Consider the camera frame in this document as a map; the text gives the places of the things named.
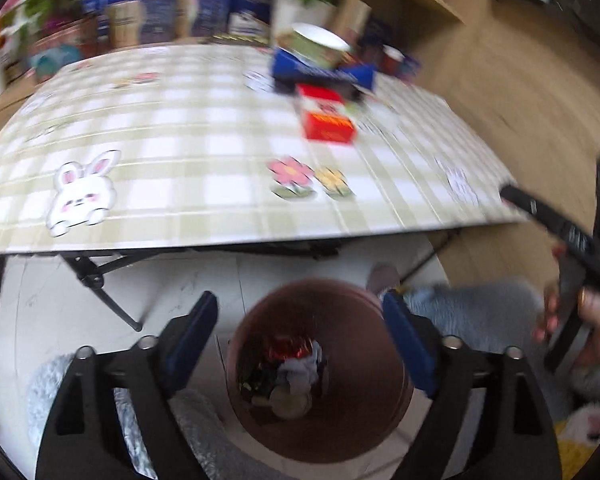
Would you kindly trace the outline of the person's right hand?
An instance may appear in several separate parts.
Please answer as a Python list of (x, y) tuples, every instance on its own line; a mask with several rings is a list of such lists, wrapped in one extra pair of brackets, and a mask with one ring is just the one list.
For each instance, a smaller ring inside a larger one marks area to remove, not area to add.
[[(546, 341), (557, 330), (560, 296), (556, 283), (550, 283), (544, 290), (544, 312), (536, 323), (534, 336), (538, 341)], [(592, 367), (600, 365), (600, 293), (592, 288), (582, 288), (578, 295), (580, 319), (590, 326), (588, 339), (573, 366)]]

